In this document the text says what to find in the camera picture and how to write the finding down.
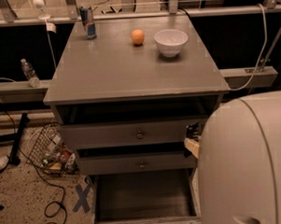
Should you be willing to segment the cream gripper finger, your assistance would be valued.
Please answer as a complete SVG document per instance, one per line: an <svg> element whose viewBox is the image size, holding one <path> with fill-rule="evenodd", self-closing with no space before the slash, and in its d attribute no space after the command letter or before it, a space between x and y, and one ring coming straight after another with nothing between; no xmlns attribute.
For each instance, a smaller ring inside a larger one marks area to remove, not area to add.
<svg viewBox="0 0 281 224"><path fill-rule="evenodd" d="M186 148L187 151L189 151L195 158L198 158L200 153L199 153L199 148L200 148L200 143L198 141L186 138L184 140L184 147Z"/></svg>

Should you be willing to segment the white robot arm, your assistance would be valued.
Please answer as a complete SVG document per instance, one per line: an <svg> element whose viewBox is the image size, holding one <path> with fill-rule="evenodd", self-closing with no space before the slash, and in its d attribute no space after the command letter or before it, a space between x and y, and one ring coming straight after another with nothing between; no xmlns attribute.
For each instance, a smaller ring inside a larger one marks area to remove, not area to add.
<svg viewBox="0 0 281 224"><path fill-rule="evenodd" d="M281 224L281 91L220 106L198 140L202 224Z"/></svg>

